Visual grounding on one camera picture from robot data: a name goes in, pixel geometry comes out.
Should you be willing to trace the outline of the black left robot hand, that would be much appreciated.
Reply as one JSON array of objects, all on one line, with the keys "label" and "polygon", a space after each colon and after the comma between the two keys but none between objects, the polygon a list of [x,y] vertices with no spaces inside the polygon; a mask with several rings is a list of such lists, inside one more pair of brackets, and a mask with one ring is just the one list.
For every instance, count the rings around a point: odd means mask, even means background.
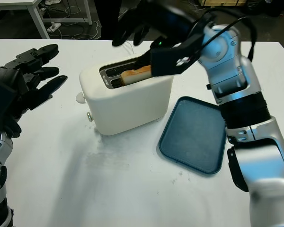
[{"label": "black left robot hand", "polygon": [[33,48],[0,67],[0,133],[19,137],[22,115],[50,100],[67,80],[58,67],[46,66],[58,53],[56,44]]}]

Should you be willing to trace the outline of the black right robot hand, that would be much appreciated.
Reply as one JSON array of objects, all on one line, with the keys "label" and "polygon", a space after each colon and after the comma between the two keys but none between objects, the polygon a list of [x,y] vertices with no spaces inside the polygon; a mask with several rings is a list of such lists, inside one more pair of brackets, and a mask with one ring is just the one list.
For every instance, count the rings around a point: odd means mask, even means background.
[{"label": "black right robot hand", "polygon": [[121,46],[133,34],[133,44],[138,46],[150,29],[156,30],[159,37],[134,65],[134,69],[139,69],[151,65],[153,49],[172,47],[185,41],[196,22],[197,19],[166,0],[141,0],[135,8],[129,9],[119,20],[112,45]]}]

